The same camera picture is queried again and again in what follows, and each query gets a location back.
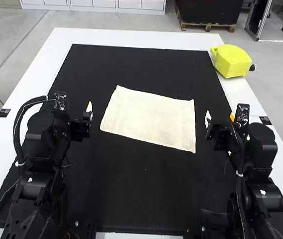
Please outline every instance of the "folded towel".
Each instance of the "folded towel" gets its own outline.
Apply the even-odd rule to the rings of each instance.
[[[195,153],[194,100],[176,100],[117,86],[100,129]]]

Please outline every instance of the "label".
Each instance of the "label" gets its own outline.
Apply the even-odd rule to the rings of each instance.
[[[0,110],[0,118],[6,118],[10,111],[11,111],[11,109],[1,109]]]
[[[265,125],[272,125],[270,119],[267,116],[260,116],[260,120]]]

